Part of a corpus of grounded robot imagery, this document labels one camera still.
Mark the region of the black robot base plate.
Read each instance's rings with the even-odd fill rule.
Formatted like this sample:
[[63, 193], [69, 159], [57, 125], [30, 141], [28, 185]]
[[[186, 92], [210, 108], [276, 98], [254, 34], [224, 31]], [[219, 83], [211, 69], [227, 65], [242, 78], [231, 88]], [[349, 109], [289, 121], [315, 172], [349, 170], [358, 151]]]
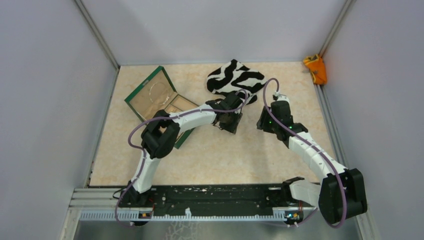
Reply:
[[289, 198], [282, 183], [153, 185], [144, 193], [134, 186], [121, 189], [120, 208], [151, 208], [156, 217], [271, 216], [274, 208], [304, 210], [309, 206]]

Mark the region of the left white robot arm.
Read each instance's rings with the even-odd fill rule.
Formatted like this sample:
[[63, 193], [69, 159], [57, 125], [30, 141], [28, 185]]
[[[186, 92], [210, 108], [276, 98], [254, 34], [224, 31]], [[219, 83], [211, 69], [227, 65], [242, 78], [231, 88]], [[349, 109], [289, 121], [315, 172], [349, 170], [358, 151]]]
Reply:
[[241, 99], [236, 92], [231, 92], [224, 99], [209, 100], [190, 110], [168, 113], [159, 110], [153, 118], [139, 124], [143, 127], [141, 156], [134, 176], [120, 195], [129, 197], [138, 207], [149, 203], [153, 177], [161, 159], [173, 150], [181, 133], [205, 125], [218, 124], [221, 130], [235, 134], [243, 116], [242, 108], [248, 99]]

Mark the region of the green jewelry box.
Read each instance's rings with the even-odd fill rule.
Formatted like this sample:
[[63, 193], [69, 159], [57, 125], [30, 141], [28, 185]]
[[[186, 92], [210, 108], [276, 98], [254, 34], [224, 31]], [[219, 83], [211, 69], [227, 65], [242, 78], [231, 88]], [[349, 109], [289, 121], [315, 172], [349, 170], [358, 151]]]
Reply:
[[157, 111], [165, 110], [165, 107], [178, 95], [180, 94], [177, 93], [165, 68], [158, 66], [124, 101], [144, 122], [153, 118]]

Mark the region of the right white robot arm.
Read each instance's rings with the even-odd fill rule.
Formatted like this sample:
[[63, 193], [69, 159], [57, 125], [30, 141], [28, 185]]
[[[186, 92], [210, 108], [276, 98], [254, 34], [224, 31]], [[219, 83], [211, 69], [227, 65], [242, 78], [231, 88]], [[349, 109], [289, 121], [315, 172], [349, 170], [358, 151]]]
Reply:
[[276, 92], [272, 98], [273, 102], [263, 107], [257, 129], [275, 134], [319, 180], [312, 183], [295, 177], [284, 181], [283, 203], [295, 206], [302, 201], [316, 207], [330, 225], [366, 213], [368, 204], [362, 173], [337, 162], [313, 140], [303, 124], [294, 122], [287, 96]]

